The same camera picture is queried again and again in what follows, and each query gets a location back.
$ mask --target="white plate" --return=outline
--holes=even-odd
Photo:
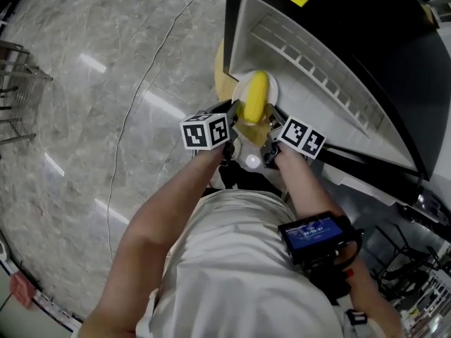
[[[241,100],[244,104],[246,103],[247,96],[249,95],[250,82],[254,77],[256,71],[257,70],[251,71],[240,80],[240,82],[235,87],[235,90],[233,91],[232,103],[235,102],[236,100]],[[274,106],[276,106],[277,99],[279,96],[279,88],[277,85],[277,80],[272,74],[268,73],[267,71],[265,71],[265,73],[268,74],[269,77],[269,89],[268,94],[266,96],[266,103],[273,104]],[[240,123],[245,125],[255,125],[254,123],[249,123],[244,119],[240,119],[239,121]]]

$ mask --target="wire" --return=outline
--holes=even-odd
[[[9,301],[9,299],[11,298],[12,295],[13,295],[13,294],[10,293],[10,294],[8,295],[8,297],[5,299],[5,301],[3,302],[3,304],[0,306],[0,312],[1,312],[1,310],[3,309],[3,307],[6,305],[6,303],[8,303],[8,301]]]
[[[154,57],[152,58],[152,61],[150,63],[149,68],[146,70],[146,73],[144,74],[144,76],[142,77],[140,84],[138,85],[138,88],[136,89],[135,93],[133,94],[133,99],[132,102],[130,104],[130,107],[127,110],[127,113],[125,114],[124,117],[124,121],[122,123],[122,128],[121,128],[121,132],[119,133],[119,138],[118,138],[118,142],[116,144],[116,151],[114,153],[114,170],[113,170],[113,175],[111,176],[111,181],[110,181],[110,191],[109,191],[109,195],[108,195],[108,203],[106,204],[106,227],[108,229],[108,248],[110,251],[110,259],[111,262],[113,262],[113,254],[111,252],[111,233],[110,233],[110,222],[109,222],[109,215],[110,215],[110,202],[111,202],[111,193],[113,191],[113,181],[114,181],[114,177],[116,176],[116,171],[118,168],[118,150],[119,150],[119,143],[121,142],[121,138],[122,135],[124,133],[124,129],[125,129],[125,124],[127,123],[127,118],[130,115],[130,112],[132,110],[133,107],[133,103],[136,100],[136,96],[140,90],[140,87],[142,85],[142,83],[144,82],[144,79],[146,78],[147,74],[149,73],[150,69],[152,69],[152,66],[154,65],[155,62],[155,58],[156,55],[158,54],[158,52],[160,52],[161,48],[163,47],[164,43],[166,42],[166,40],[168,39],[169,34],[171,33],[172,29],[174,28],[175,22],[178,19],[178,17],[180,15],[183,14],[183,12],[187,9],[187,7],[193,2],[193,0],[189,0],[188,3],[185,5],[185,7],[177,14],[176,17],[174,17],[171,26],[169,27],[168,32],[166,33],[163,42],[160,44],[160,46],[158,47],[158,49],[155,51]]]

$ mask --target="gray tile floor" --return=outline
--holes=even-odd
[[[82,317],[97,303],[110,268],[106,202],[118,134],[186,1],[23,0],[2,37],[29,49],[54,81],[38,84],[30,102],[34,141],[0,150],[0,228],[45,292]],[[136,209],[190,159],[178,123],[217,99],[214,57],[225,4],[194,0],[145,76],[119,146],[113,250]],[[381,220],[400,221],[393,208],[324,184],[369,231]],[[404,228],[417,241],[441,244],[415,225]]]

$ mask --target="hand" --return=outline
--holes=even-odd
[[[212,150],[199,150],[197,156],[208,157],[210,159],[219,160],[221,162],[223,158],[224,145],[225,144],[217,146]]]
[[[302,155],[293,148],[290,148],[287,144],[279,142],[278,147],[280,149],[280,153],[276,156],[275,162],[279,168],[280,165],[291,164],[294,162],[306,164]]]

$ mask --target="display screen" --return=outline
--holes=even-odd
[[[326,218],[308,225],[290,228],[286,230],[286,233],[293,249],[300,249],[336,237],[343,231],[331,218]]]

